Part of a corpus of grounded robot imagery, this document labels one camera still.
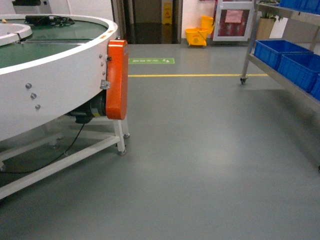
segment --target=blue plastic bin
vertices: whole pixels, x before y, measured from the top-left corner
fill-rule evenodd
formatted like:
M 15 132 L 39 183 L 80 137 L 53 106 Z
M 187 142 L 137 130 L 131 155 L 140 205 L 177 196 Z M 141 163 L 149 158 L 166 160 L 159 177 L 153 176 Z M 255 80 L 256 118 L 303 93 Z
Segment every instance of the blue plastic bin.
M 277 70 L 282 54 L 312 54 L 313 52 L 286 40 L 256 40 L 254 55 Z
M 320 75 L 316 79 L 311 95 L 320 101 Z
M 319 14 L 320 13 L 319 0 L 301 0 L 297 5 L 297 9 L 303 12 Z
M 320 56 L 316 54 L 284 54 L 278 72 L 310 93 L 320 74 Z
M 297 9 L 302 0 L 281 0 L 279 6 L 288 9 Z

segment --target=yellow mop bucket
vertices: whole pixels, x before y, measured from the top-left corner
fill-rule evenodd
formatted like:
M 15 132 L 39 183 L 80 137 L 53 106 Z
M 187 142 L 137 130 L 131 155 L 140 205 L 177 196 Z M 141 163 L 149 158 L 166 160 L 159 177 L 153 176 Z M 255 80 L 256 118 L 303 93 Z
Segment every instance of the yellow mop bucket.
M 214 18 L 210 16 L 201 16 L 201 28 L 187 28 L 185 30 L 186 40 L 190 45 L 207 46 L 207 36 L 215 28 Z
M 208 34 L 211 34 L 215 28 L 214 18 L 211 16 L 201 16 L 201 28 L 207 29 Z
M 187 28 L 185 30 L 186 40 L 189 45 L 207 46 L 208 29 Z

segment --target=conveyor belt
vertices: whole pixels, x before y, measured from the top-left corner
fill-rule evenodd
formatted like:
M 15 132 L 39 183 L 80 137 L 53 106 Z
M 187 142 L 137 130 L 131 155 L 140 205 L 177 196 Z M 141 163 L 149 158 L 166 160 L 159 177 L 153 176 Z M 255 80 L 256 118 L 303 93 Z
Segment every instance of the conveyor belt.
M 8 23 L 24 24 L 24 21 L 9 20 Z M 97 38 L 108 28 L 92 22 L 75 21 L 75 24 L 63 27 L 31 25 L 31 30 L 32 35 L 23 44 L 0 47 L 0 69 L 73 49 Z

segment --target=shelf caster wheel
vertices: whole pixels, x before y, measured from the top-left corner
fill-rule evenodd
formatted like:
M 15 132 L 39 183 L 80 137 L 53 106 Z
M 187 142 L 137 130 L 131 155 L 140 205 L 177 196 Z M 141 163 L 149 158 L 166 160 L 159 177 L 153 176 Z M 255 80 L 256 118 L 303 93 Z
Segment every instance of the shelf caster wheel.
M 246 80 L 247 80 L 247 78 L 240 78 L 241 84 L 242 84 L 242 85 L 245 84 L 245 83 L 246 83 Z
M 126 152 L 127 152 L 127 150 L 124 150 L 124 151 L 118 151 L 118 154 L 119 154 L 120 156 L 123 156 L 123 155 L 125 155 L 125 154 L 126 154 Z

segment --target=glass door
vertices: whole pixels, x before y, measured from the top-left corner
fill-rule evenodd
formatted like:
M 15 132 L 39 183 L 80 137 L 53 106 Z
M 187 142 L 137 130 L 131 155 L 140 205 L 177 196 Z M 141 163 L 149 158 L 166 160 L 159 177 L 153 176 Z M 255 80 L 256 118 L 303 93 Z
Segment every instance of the glass door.
M 254 11 L 254 0 L 218 0 L 212 40 L 247 41 Z

